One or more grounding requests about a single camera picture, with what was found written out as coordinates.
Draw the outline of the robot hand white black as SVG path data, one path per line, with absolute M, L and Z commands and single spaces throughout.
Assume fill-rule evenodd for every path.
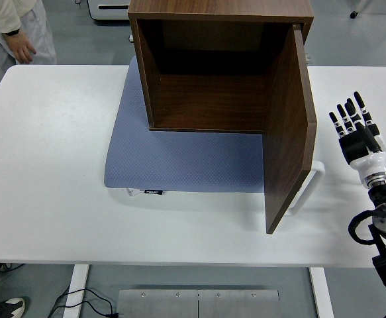
M 386 144 L 359 92 L 330 112 L 347 164 L 358 172 L 362 185 L 371 189 L 386 184 Z

